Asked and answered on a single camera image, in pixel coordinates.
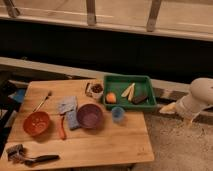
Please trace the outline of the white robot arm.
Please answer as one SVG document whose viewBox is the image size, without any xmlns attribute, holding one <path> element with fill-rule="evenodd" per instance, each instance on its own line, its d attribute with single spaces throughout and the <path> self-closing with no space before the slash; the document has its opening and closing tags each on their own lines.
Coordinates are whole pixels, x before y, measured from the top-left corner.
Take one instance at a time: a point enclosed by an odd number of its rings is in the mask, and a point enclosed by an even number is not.
<svg viewBox="0 0 213 171">
<path fill-rule="evenodd" d="M 189 93 L 176 102 L 160 109 L 162 114 L 177 113 L 192 122 L 203 110 L 213 107 L 213 78 L 197 78 L 189 87 Z"/>
</svg>

